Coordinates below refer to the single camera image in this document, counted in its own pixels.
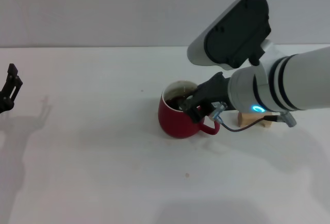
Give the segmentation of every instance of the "white table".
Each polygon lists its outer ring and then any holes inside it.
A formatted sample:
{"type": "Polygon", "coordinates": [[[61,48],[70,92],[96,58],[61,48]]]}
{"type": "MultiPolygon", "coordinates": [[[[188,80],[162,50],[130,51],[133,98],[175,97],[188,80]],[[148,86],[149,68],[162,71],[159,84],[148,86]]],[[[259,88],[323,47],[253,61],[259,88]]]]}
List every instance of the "white table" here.
{"type": "Polygon", "coordinates": [[[329,109],[175,140],[162,89],[221,70],[185,47],[0,49],[0,84],[11,62],[24,84],[0,122],[0,224],[330,223],[329,109]]]}

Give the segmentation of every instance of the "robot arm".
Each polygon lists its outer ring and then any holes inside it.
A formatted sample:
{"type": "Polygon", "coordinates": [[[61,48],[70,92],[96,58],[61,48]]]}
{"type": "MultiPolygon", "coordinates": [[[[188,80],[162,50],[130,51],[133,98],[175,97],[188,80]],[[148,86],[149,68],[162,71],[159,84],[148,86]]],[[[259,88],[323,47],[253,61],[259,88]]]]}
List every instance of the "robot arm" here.
{"type": "Polygon", "coordinates": [[[268,16],[265,1],[236,1],[189,46],[188,58],[197,65],[238,68],[247,58],[251,64],[230,78],[218,73],[198,86],[181,106],[194,122],[210,115],[216,120],[224,109],[236,109],[278,112],[280,116],[269,118],[295,126],[291,111],[330,107],[330,47],[290,56],[278,51],[265,40],[270,32],[268,18],[264,18],[268,16]]]}

